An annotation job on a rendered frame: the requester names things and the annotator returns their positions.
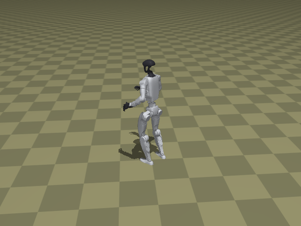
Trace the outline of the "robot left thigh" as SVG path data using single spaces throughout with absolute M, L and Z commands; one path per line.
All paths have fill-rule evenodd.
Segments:
M 149 140 L 148 135 L 145 134 L 145 130 L 147 127 L 147 121 L 150 119 L 151 113 L 150 111 L 142 112 L 138 119 L 138 133 L 139 137 L 145 137 L 146 142 Z

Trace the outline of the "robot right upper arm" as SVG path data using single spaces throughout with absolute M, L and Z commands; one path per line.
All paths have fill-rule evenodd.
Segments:
M 157 75 L 157 76 L 159 78 L 159 91 L 160 91 L 162 89 L 161 80 L 160 80 L 161 76 L 160 75 Z

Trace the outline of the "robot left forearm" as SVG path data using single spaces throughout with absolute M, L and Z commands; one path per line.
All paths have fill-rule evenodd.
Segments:
M 139 96 L 135 101 L 129 103 L 129 106 L 136 107 L 137 105 L 141 104 L 141 102 L 140 102 L 141 99 L 142 99 L 142 97 Z

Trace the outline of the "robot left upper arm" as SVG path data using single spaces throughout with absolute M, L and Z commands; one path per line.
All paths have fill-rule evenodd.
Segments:
M 141 101 L 144 103 L 146 101 L 145 94 L 146 94 L 146 86 L 148 85 L 147 79 L 143 79 L 139 82 L 140 85 L 140 96 L 142 97 Z

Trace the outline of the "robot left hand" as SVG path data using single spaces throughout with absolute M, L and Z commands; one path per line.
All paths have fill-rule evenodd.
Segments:
M 132 108 L 132 106 L 129 106 L 129 103 L 126 102 L 123 106 L 123 111 L 125 111 L 127 108 Z

